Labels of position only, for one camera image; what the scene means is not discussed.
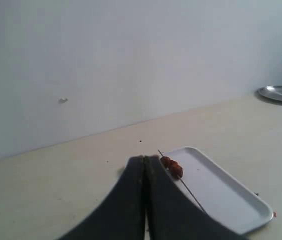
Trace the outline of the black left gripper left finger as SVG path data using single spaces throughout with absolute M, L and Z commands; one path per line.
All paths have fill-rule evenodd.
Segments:
M 131 157 L 119 180 L 101 204 L 61 240 L 143 240 L 144 157 Z

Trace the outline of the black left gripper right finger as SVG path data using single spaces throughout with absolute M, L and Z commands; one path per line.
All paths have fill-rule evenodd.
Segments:
M 245 240 L 212 219 L 173 183 L 159 157 L 145 156 L 145 204 L 151 240 Z

